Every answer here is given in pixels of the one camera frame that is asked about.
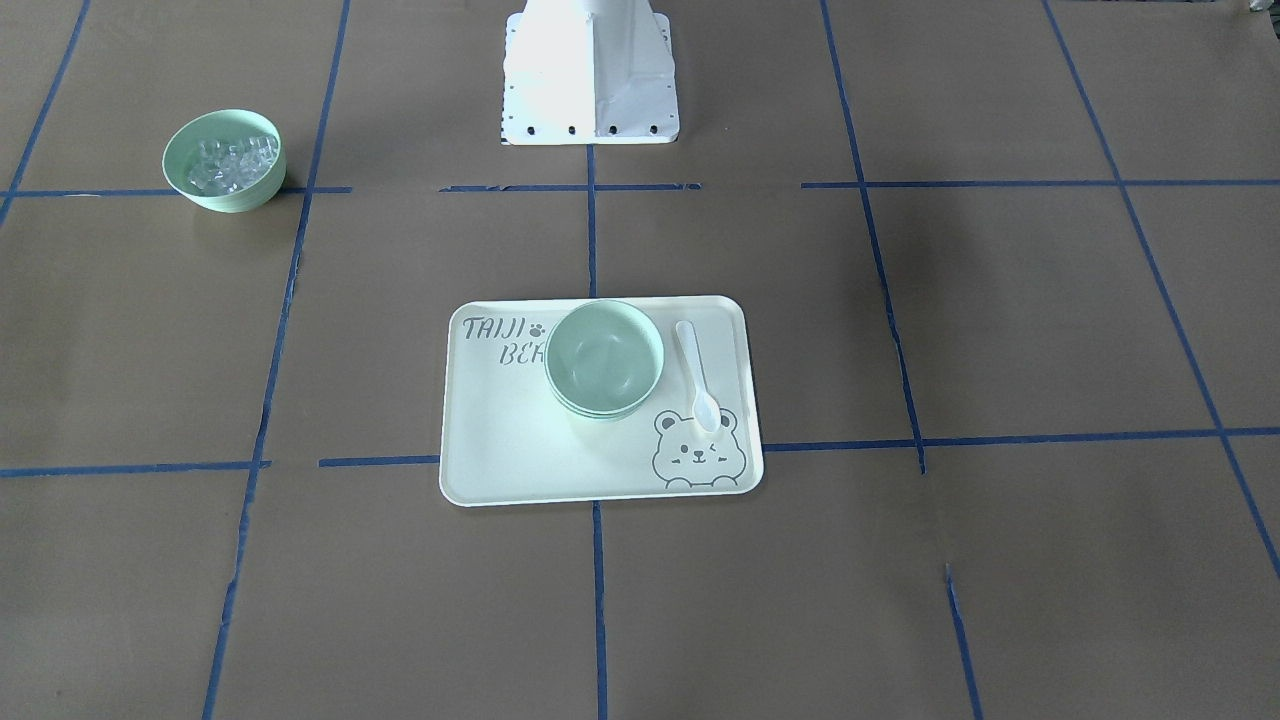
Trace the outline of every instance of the tray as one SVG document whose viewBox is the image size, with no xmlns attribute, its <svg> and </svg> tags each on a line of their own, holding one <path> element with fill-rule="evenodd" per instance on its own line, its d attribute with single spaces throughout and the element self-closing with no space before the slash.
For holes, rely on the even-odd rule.
<svg viewBox="0 0 1280 720">
<path fill-rule="evenodd" d="M 543 368 L 552 328 L 589 300 L 468 302 L 453 313 L 440 438 L 445 498 L 516 505 L 736 495 L 759 484 L 764 455 L 742 309 L 723 296 L 617 300 L 653 318 L 666 360 L 653 395 L 616 421 L 566 410 Z M 698 328 L 707 388 L 721 404 L 716 433 L 691 418 L 692 384 L 675 332 L 682 319 Z"/>
</svg>

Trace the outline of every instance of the spoon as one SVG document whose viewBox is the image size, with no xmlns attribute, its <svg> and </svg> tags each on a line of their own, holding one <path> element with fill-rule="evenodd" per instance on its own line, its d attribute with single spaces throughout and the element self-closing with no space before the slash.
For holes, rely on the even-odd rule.
<svg viewBox="0 0 1280 720">
<path fill-rule="evenodd" d="M 719 402 L 707 392 L 707 375 L 703 374 L 703 356 L 698 352 L 698 333 L 689 320 L 676 323 L 676 340 L 680 341 L 681 355 L 690 377 L 694 378 L 694 419 L 708 433 L 719 425 Z"/>
</svg>

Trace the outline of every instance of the bear face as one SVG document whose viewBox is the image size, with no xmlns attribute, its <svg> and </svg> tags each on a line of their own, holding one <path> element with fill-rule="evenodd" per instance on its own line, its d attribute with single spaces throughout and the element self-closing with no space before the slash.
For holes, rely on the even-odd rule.
<svg viewBox="0 0 1280 720">
<path fill-rule="evenodd" d="M 695 486 L 737 484 L 746 470 L 746 454 L 737 443 L 737 416 L 721 407 L 721 424 L 708 433 L 692 418 L 666 410 L 654 419 L 658 451 L 653 455 L 653 471 L 671 483 Z"/>
</svg>

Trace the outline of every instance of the vertical blue line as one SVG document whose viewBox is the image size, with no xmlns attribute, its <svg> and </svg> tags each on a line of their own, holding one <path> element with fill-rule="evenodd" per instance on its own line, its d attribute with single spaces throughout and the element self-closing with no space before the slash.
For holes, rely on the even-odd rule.
<svg viewBox="0 0 1280 720">
<path fill-rule="evenodd" d="M 324 149 L 324 133 L 329 122 L 329 108 L 333 102 L 333 91 L 338 81 L 338 64 L 342 60 L 342 45 L 347 35 L 347 18 L 351 14 L 351 0 L 343 0 L 342 17 L 338 20 L 338 37 L 334 42 L 333 60 L 329 65 L 329 85 L 325 88 L 324 104 L 320 106 L 320 122 L 316 127 L 316 141 L 311 155 L 311 169 L 307 174 L 306 192 L 302 196 L 302 214 L 298 218 L 298 231 L 293 238 L 293 255 L 289 259 L 288 281 L 284 284 L 284 300 L 280 305 L 280 320 L 275 329 L 275 348 L 271 351 L 271 366 L 266 377 L 266 391 L 262 395 L 262 419 L 259 423 L 257 438 L 253 441 L 253 460 L 248 471 L 248 480 L 244 486 L 244 503 L 241 506 L 239 530 L 236 541 L 236 565 L 232 579 L 227 584 L 227 596 L 223 601 L 221 621 L 218 626 L 218 644 L 214 648 L 214 661 L 209 670 L 209 687 L 205 691 L 205 707 L 202 720 L 212 720 L 214 706 L 218 702 L 218 685 L 221 680 L 223 661 L 227 655 L 227 639 L 230 633 L 232 615 L 236 607 L 236 593 L 239 588 L 241 569 L 244 562 L 244 548 L 248 541 L 250 507 L 257 495 L 257 479 L 262 468 L 262 451 L 266 445 L 266 430 L 271 421 L 271 402 L 275 397 L 275 383 L 280 374 L 280 359 L 284 355 L 284 337 L 289 325 L 289 313 L 293 307 L 293 291 L 298 281 L 298 261 L 302 258 L 302 243 L 307 234 L 307 223 L 311 217 L 311 200 L 314 197 L 316 176 L 320 170 L 320 152 Z"/>
<path fill-rule="evenodd" d="M 906 400 L 906 416 L 911 421 L 911 437 L 915 439 L 915 456 L 920 464 L 920 473 L 924 474 L 928 466 L 924 460 L 924 441 L 920 437 L 920 420 L 915 413 L 915 398 L 911 393 L 911 378 L 906 370 L 906 352 L 902 350 L 902 337 L 897 332 L 897 320 L 893 315 L 893 297 L 888 290 L 888 274 L 884 272 L 884 256 L 881 252 L 879 236 L 876 232 L 876 217 L 872 214 L 870 192 L 867 188 L 867 177 L 863 174 L 863 158 L 858 151 L 858 135 L 854 132 L 854 114 L 849 106 L 849 94 L 845 90 L 845 73 L 840 69 L 840 53 L 836 51 L 836 35 L 831 28 L 831 10 L 827 0 L 819 0 L 822 5 L 822 23 L 827 31 L 827 50 L 831 53 L 831 67 L 836 73 L 836 87 L 840 90 L 840 106 L 845 113 L 845 132 L 849 135 L 849 151 L 854 156 L 854 172 L 858 174 L 858 192 L 863 199 L 863 217 L 867 218 L 867 233 L 872 241 L 872 255 L 876 259 L 876 274 L 879 275 L 881 295 L 884 297 L 884 315 L 888 318 L 888 332 L 893 338 L 893 350 L 897 352 L 897 372 L 902 377 L 902 397 Z"/>
<path fill-rule="evenodd" d="M 1111 167 L 1111 174 L 1115 177 L 1116 186 L 1120 188 L 1120 196 L 1124 199 L 1125 209 L 1129 211 L 1129 222 L 1133 223 L 1133 229 L 1138 234 L 1138 243 L 1142 246 L 1142 252 L 1147 258 L 1147 266 L 1151 269 L 1151 275 L 1156 281 L 1156 288 L 1160 291 L 1160 297 L 1165 302 L 1165 310 L 1169 313 L 1169 319 L 1174 323 L 1174 331 L 1178 333 L 1178 341 L 1183 346 L 1183 352 L 1187 355 L 1187 361 L 1192 366 L 1192 374 L 1196 377 L 1196 384 L 1199 386 L 1201 397 L 1204 400 L 1204 406 L 1208 409 L 1208 415 L 1213 420 L 1213 429 L 1217 430 L 1217 436 L 1222 442 L 1222 450 L 1226 452 L 1228 462 L 1231 465 L 1231 473 L 1235 475 L 1235 483 L 1240 487 L 1240 493 L 1244 496 L 1244 502 L 1249 509 L 1249 515 L 1253 518 L 1253 525 L 1258 530 L 1258 536 L 1262 538 L 1262 546 L 1267 551 L 1267 556 L 1271 560 L 1271 569 L 1275 570 L 1276 578 L 1280 578 L 1280 553 L 1276 552 L 1275 542 L 1271 539 L 1271 533 L 1267 532 L 1267 525 L 1262 519 L 1262 512 L 1258 511 L 1258 506 L 1253 500 L 1253 491 L 1249 489 L 1249 483 L 1244 478 L 1244 471 L 1240 470 L 1240 464 L 1235 457 L 1235 450 L 1231 447 L 1231 439 L 1228 437 L 1226 429 L 1222 425 L 1222 419 L 1217 413 L 1217 406 L 1213 404 L 1213 396 L 1208 391 L 1208 383 L 1204 380 L 1204 374 L 1201 372 L 1199 363 L 1196 360 L 1196 352 L 1192 350 L 1190 340 L 1187 337 L 1187 331 L 1183 328 L 1183 322 L 1178 316 L 1178 309 L 1174 306 L 1174 299 L 1169 292 L 1169 287 L 1165 284 L 1165 278 L 1160 272 L 1160 266 L 1156 263 L 1156 255 L 1151 250 L 1151 243 L 1147 241 L 1147 233 L 1142 229 L 1142 222 L 1138 219 L 1138 210 L 1133 205 L 1133 199 L 1129 196 L 1129 188 L 1125 184 L 1124 178 L 1120 176 L 1120 167 L 1116 164 L 1115 155 L 1111 152 L 1111 145 L 1107 142 L 1106 133 L 1102 132 L 1102 123 L 1098 120 L 1098 114 L 1093 110 L 1093 102 L 1089 100 L 1089 94 L 1084 90 L 1084 81 L 1080 78 L 1080 73 L 1075 67 L 1075 60 L 1071 59 L 1071 51 L 1066 47 L 1066 38 L 1062 36 L 1062 29 L 1057 24 L 1057 17 L 1053 15 L 1053 9 L 1050 6 L 1048 0 L 1041 0 L 1041 5 L 1044 8 L 1044 14 L 1048 17 L 1050 27 L 1053 29 L 1053 37 L 1057 38 L 1057 45 L 1062 50 L 1062 58 L 1066 59 L 1066 68 L 1071 73 L 1071 79 L 1075 81 L 1075 90 L 1080 95 L 1080 100 L 1084 102 L 1084 109 L 1089 114 L 1089 120 L 1093 123 L 1093 132 L 1098 136 L 1098 142 L 1102 145 L 1102 154 L 1107 159 L 1107 164 Z"/>
<path fill-rule="evenodd" d="M 609 662 L 604 643 L 604 530 L 600 501 L 591 501 L 591 546 L 595 556 L 595 711 L 599 720 L 609 717 Z"/>
<path fill-rule="evenodd" d="M 589 297 L 595 291 L 595 146 L 586 146 L 586 270 L 590 275 Z"/>
<path fill-rule="evenodd" d="M 951 624 L 955 625 L 956 643 L 960 646 L 960 664 L 964 665 L 964 682 L 969 687 L 969 705 L 973 707 L 973 720 L 982 720 L 982 698 L 978 696 L 978 679 L 973 673 L 969 637 L 964 630 L 964 616 L 960 615 L 960 600 L 956 597 L 956 585 L 951 578 L 950 562 L 947 564 L 947 602 L 951 605 Z"/>
<path fill-rule="evenodd" d="M 63 61 L 58 65 L 58 72 L 54 73 L 54 82 L 49 85 L 49 94 L 45 95 L 45 104 L 40 106 L 40 114 L 36 115 L 36 124 L 31 128 L 31 135 L 27 137 L 27 147 L 22 151 L 22 159 L 18 160 L 18 169 L 13 173 L 13 181 L 9 182 L 9 192 L 5 193 L 4 204 L 0 204 L 0 225 L 4 225 L 5 218 L 9 217 L 9 208 L 13 205 L 14 193 L 18 192 L 18 186 L 22 184 L 22 176 L 27 174 L 27 164 L 31 163 L 31 154 L 36 150 L 36 141 L 40 140 L 40 131 L 45 128 L 45 120 L 49 118 L 49 109 L 54 106 L 54 96 L 58 95 L 58 88 L 63 85 L 63 76 L 67 74 L 67 65 L 72 61 L 72 53 L 76 51 L 76 44 L 79 42 L 81 29 L 84 28 L 84 17 L 88 15 L 88 3 L 90 0 L 83 0 L 81 3 L 79 15 L 76 18 L 76 27 L 72 28 L 72 36 L 67 40 L 67 50 L 63 51 Z"/>
</svg>

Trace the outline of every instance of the mint green bowl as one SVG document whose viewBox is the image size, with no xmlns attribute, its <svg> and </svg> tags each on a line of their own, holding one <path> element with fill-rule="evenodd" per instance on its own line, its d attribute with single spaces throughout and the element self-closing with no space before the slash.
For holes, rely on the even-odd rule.
<svg viewBox="0 0 1280 720">
<path fill-rule="evenodd" d="M 618 300 L 575 307 L 547 337 L 545 368 L 556 400 L 595 420 L 618 420 L 653 393 L 666 351 L 640 309 Z"/>
<path fill-rule="evenodd" d="M 229 142 L 261 135 L 274 137 L 280 143 L 280 154 L 262 179 L 243 190 L 216 196 L 202 195 L 187 182 L 201 140 Z M 164 149 L 161 167 L 164 179 L 196 205 L 219 213 L 243 213 L 270 200 L 284 184 L 284 142 L 280 141 L 280 131 L 275 129 L 271 120 L 252 110 L 215 110 L 191 120 L 174 133 Z"/>
</svg>

